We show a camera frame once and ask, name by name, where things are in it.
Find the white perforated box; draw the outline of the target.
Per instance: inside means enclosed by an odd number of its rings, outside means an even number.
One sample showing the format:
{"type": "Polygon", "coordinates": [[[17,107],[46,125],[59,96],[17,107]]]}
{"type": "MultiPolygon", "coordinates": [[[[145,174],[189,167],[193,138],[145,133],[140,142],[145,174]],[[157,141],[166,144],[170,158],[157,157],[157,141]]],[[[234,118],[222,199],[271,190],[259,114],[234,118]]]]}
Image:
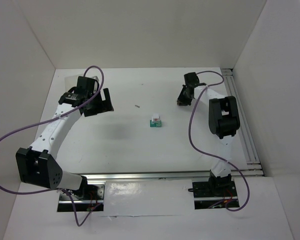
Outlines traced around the white perforated box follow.
{"type": "MultiPolygon", "coordinates": [[[[64,84],[65,84],[65,90],[70,90],[72,87],[76,87],[77,86],[77,81],[78,81],[78,77],[80,77],[80,74],[77,75],[72,75],[72,76],[68,76],[64,78],[64,84]]],[[[100,83],[100,80],[98,78],[98,76],[90,76],[88,78],[92,78],[95,81],[98,82],[98,84],[100,83]]],[[[97,83],[95,83],[94,85],[94,90],[96,91],[97,89],[97,83]]]]}

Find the white block red mark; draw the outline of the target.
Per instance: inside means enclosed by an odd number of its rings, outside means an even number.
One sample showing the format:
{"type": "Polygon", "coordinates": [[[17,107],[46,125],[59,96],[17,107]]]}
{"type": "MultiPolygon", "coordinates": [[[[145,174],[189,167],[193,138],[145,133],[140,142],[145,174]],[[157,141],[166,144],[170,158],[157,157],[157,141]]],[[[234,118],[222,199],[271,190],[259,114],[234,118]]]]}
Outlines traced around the white block red mark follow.
{"type": "Polygon", "coordinates": [[[154,113],[154,114],[152,115],[152,118],[151,118],[151,119],[153,119],[153,118],[159,118],[159,119],[161,119],[161,118],[160,118],[160,115],[159,115],[158,113],[154,113]]]}

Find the light green G block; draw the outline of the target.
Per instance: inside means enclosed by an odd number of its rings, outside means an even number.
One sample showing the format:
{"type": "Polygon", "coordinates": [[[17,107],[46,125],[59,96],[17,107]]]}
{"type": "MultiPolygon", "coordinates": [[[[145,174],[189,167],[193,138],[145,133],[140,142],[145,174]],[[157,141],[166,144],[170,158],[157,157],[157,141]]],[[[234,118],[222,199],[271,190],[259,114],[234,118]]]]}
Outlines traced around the light green G block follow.
{"type": "Polygon", "coordinates": [[[162,121],[157,122],[157,123],[156,123],[156,127],[157,127],[157,128],[161,128],[161,127],[162,127],[162,121]]]}

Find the dark green H block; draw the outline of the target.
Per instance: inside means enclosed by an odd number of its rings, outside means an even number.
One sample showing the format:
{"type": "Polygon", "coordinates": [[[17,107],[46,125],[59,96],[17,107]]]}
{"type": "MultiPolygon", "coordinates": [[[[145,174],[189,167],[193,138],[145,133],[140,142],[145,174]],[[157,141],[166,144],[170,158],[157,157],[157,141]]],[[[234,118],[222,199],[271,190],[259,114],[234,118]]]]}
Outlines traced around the dark green H block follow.
{"type": "Polygon", "coordinates": [[[154,121],[152,121],[152,120],[150,120],[150,127],[151,128],[157,128],[158,126],[158,122],[154,122],[154,121]]]}

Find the plain white block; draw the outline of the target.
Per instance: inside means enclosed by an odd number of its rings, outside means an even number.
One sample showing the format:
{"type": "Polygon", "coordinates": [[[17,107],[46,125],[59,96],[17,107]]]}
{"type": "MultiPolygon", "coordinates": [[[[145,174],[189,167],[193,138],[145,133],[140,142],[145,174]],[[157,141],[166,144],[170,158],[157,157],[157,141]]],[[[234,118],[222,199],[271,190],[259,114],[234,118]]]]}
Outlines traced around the plain white block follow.
{"type": "Polygon", "coordinates": [[[159,118],[153,118],[153,119],[151,120],[151,123],[152,123],[152,124],[161,124],[162,121],[161,121],[159,118]]]}

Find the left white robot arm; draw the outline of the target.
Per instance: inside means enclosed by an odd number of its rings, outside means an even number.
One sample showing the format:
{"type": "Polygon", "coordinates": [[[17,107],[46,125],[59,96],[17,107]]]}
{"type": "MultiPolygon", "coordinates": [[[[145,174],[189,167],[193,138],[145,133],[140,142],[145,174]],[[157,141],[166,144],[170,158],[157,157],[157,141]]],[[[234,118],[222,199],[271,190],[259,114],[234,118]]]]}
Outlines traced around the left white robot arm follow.
{"type": "Polygon", "coordinates": [[[90,117],[114,110],[108,88],[99,79],[79,76],[76,86],[59,99],[54,118],[28,148],[15,154],[21,182],[50,190],[66,189],[83,198],[97,187],[88,184],[85,176],[62,170],[57,162],[59,149],[81,116],[90,117]]]}

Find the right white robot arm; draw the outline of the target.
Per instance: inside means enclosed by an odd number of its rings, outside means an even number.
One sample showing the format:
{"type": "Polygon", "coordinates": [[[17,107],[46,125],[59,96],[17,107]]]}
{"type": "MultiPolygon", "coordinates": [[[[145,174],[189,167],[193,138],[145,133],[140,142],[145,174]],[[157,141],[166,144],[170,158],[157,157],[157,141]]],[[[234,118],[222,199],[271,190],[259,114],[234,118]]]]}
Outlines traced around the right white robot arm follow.
{"type": "Polygon", "coordinates": [[[184,85],[177,98],[178,106],[190,106],[195,99],[195,93],[199,95],[196,98],[193,107],[189,125],[188,139],[190,145],[203,155],[218,159],[214,162],[209,171],[208,186],[211,192],[220,192],[231,185],[232,176],[230,168],[231,146],[234,136],[240,128],[240,117],[237,100],[234,96],[225,96],[211,89],[216,84],[206,84],[200,82],[196,72],[186,73],[184,75],[184,85]],[[208,127],[211,134],[218,140],[217,149],[219,153],[211,154],[197,148],[192,140],[192,122],[195,111],[199,103],[208,107],[208,127]]]}

